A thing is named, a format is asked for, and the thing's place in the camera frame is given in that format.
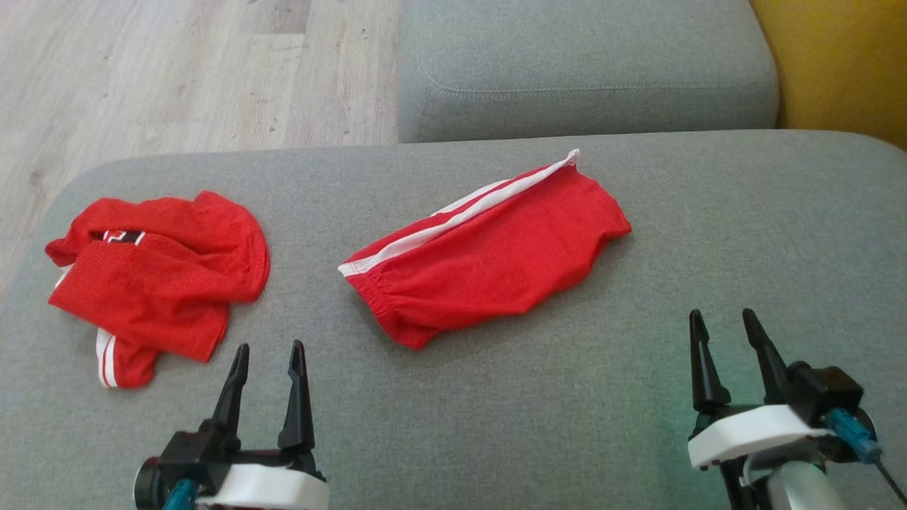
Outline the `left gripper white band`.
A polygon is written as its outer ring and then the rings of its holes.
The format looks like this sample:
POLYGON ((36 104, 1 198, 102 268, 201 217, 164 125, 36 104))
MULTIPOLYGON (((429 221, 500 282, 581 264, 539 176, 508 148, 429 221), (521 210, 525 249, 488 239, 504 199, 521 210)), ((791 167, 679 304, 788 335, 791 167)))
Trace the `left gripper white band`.
MULTIPOLYGON (((211 423, 227 452, 239 452, 241 397, 249 370, 249 344, 240 344, 218 397, 211 423)), ((327 509, 330 490, 315 464, 315 435, 307 359, 295 340, 288 365, 291 396, 278 434, 279 450, 255 451, 252 462, 238 463, 218 454, 198 459, 206 487, 200 509, 327 509)))

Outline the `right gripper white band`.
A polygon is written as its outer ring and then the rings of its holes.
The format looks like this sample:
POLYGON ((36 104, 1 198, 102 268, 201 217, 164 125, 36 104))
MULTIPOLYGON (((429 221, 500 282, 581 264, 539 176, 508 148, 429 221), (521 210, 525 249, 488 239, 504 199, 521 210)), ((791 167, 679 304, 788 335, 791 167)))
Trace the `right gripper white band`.
MULTIPOLYGON (((716 468, 732 509, 832 509, 833 486, 821 465, 827 427, 807 425, 787 403, 787 365, 752 309, 742 311, 746 338, 757 353, 767 406, 707 421, 701 414, 687 442, 694 469, 716 468)), ((689 314, 693 409, 714 413, 731 403, 709 350, 698 309, 689 314)))

